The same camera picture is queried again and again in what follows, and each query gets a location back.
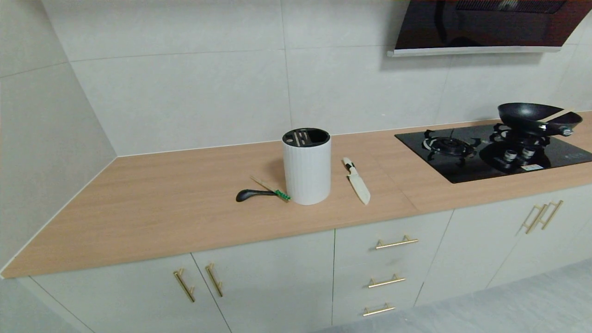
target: gold handle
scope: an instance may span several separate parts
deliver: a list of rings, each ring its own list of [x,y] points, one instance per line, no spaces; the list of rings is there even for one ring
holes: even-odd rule
[[[394,309],[395,309],[394,306],[389,306],[388,303],[384,303],[384,308],[380,309],[380,310],[368,312],[368,308],[365,308],[362,316],[366,317],[366,316],[376,315],[378,313],[383,313],[383,312],[394,310]]]
[[[562,204],[563,204],[563,200],[560,200],[559,203],[554,203],[554,202],[549,203],[549,207],[551,205],[553,205],[553,206],[555,206],[555,209],[553,209],[553,212],[551,213],[551,215],[549,215],[549,218],[547,219],[545,224],[543,224],[543,227],[541,228],[542,230],[545,230],[545,228],[547,228],[547,226],[549,225],[549,222],[551,222],[553,217],[555,217],[555,213],[559,210],[559,208],[561,207]]]
[[[384,249],[384,248],[389,248],[391,246],[397,246],[397,245],[405,245],[405,244],[411,244],[411,243],[415,243],[418,242],[419,239],[410,239],[408,235],[405,235],[405,237],[403,237],[403,241],[402,242],[396,242],[396,243],[391,243],[391,244],[383,244],[382,243],[382,239],[378,240],[378,245],[376,246],[376,249]]]
[[[547,211],[547,209],[549,208],[549,206],[547,206],[547,204],[544,204],[543,207],[539,207],[538,205],[535,205],[533,207],[533,209],[538,209],[539,213],[536,215],[535,219],[533,220],[532,224],[530,226],[528,226],[526,229],[526,234],[528,235],[532,230],[535,229],[535,226],[539,223],[540,218],[545,215],[545,212]]]
[[[396,283],[396,282],[402,282],[402,281],[405,281],[406,280],[406,278],[404,278],[404,277],[398,277],[396,273],[392,277],[393,277],[392,280],[388,280],[388,281],[384,281],[384,282],[378,282],[378,283],[376,283],[376,281],[374,281],[374,279],[371,278],[370,281],[372,281],[372,284],[368,285],[368,288],[385,286],[387,284]]]
[[[195,303],[195,298],[193,297],[193,290],[195,289],[195,287],[191,287],[191,288],[187,289],[187,285],[185,284],[185,282],[182,279],[183,268],[180,268],[178,271],[174,271],[173,275],[177,279],[177,282],[179,282],[179,284],[181,285],[181,288],[183,288],[183,290],[185,291],[185,294],[187,295],[187,297],[189,297],[189,300],[191,301],[191,303]]]
[[[216,287],[216,291],[218,291],[218,295],[220,295],[220,297],[224,296],[222,294],[222,282],[216,282],[216,278],[214,277],[214,263],[212,262],[211,264],[207,265],[205,267],[205,270],[208,272],[208,275],[210,276],[212,283]]]

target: wooden countertop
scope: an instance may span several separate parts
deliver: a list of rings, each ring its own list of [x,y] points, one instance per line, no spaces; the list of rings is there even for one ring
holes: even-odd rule
[[[592,151],[592,113],[571,137]],[[495,120],[429,126],[431,129]],[[394,134],[428,127],[333,136],[332,191],[312,206],[273,197],[235,202],[259,189],[249,175],[285,188],[281,142],[117,158],[2,272],[56,273],[342,228],[592,183],[592,162],[451,184]],[[341,158],[347,156],[372,199],[364,206]]]

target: black wok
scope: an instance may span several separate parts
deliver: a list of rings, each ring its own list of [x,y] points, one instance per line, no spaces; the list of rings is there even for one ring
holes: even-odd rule
[[[534,103],[506,103],[497,107],[501,121],[512,128],[532,135],[570,136],[574,127],[582,122],[582,117],[577,113],[566,113],[548,123],[538,121],[561,110],[559,107]]]

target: gas stove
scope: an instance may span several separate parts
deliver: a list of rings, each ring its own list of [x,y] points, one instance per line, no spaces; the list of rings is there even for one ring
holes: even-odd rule
[[[548,136],[503,124],[397,134],[451,183],[592,162],[592,153]]]

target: wooden spatula handle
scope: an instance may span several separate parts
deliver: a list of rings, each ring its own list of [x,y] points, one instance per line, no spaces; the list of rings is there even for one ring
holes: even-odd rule
[[[572,112],[574,110],[575,110],[574,108],[565,108],[565,109],[563,109],[563,110],[561,110],[561,111],[559,111],[557,113],[553,113],[549,117],[545,117],[545,118],[543,118],[543,119],[541,119],[539,121],[541,123],[548,123],[549,121],[551,121],[551,120],[553,120],[555,118],[561,117],[564,114],[568,114],[568,113],[570,113],[570,112]]]

